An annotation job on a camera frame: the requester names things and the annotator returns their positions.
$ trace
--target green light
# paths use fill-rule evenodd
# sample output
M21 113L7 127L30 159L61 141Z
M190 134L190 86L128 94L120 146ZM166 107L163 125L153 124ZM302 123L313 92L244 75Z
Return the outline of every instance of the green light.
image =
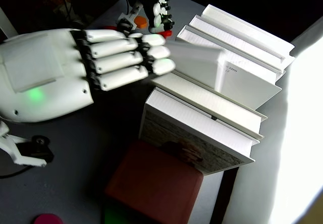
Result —
M28 96L31 101L39 102L44 99L44 94L39 88L28 90Z

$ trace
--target dark gray table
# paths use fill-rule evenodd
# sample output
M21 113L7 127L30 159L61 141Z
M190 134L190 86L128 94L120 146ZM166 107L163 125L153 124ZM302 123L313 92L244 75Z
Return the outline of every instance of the dark gray table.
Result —
M176 34L204 7L190 0L171 0ZM121 11L120 0L92 25L112 25ZM8 124L11 134L30 138L44 135L51 140L54 161L19 176L0 180L0 223L30 223L42 213L54 213L64 223L97 224L101 220L100 188L118 165L129 142L139 130L142 107L150 88L146 81L95 97L95 104L51 122L34 125ZM0 151L0 175L21 169ZM208 223L222 173L203 181L190 223Z

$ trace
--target pink round object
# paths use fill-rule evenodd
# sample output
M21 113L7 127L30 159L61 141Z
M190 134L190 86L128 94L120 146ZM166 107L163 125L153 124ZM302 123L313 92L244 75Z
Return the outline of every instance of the pink round object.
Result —
M63 224L63 221L54 214L43 214L37 217L34 224Z

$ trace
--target picture on book cover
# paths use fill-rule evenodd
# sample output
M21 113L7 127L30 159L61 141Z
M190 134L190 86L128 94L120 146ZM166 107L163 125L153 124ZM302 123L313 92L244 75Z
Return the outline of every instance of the picture on book cover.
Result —
M181 123L177 123L147 110L141 139L198 169L204 175L242 163L240 159L184 130L180 127Z

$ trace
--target red book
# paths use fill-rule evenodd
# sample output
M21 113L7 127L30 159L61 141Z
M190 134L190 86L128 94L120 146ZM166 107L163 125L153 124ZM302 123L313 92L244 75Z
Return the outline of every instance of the red book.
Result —
M131 145L105 193L164 224L187 223L203 174L143 141Z

